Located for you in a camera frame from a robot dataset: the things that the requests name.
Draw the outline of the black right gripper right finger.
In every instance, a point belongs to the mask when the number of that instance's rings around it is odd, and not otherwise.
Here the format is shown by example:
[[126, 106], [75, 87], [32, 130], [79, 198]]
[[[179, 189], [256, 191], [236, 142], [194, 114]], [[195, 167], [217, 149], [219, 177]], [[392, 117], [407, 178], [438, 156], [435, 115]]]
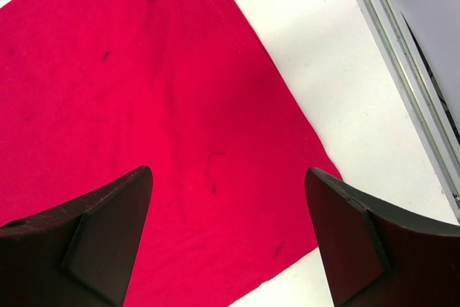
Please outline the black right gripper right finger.
[[319, 168], [306, 173], [305, 194], [335, 306], [459, 305], [459, 226]]

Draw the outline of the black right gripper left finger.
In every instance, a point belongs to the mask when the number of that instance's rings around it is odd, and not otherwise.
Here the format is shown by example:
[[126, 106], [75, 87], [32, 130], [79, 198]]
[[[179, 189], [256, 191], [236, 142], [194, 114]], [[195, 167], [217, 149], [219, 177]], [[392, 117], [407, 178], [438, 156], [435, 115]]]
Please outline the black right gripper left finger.
[[139, 167], [1, 226], [1, 305], [123, 306], [152, 187]]

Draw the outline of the red t-shirt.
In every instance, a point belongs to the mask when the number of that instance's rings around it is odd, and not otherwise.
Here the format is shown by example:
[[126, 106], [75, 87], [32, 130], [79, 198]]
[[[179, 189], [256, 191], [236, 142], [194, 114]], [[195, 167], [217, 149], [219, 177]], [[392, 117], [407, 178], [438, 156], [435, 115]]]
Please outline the red t-shirt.
[[128, 306], [228, 306], [316, 248], [337, 174], [233, 0], [1, 8], [1, 220], [153, 172]]

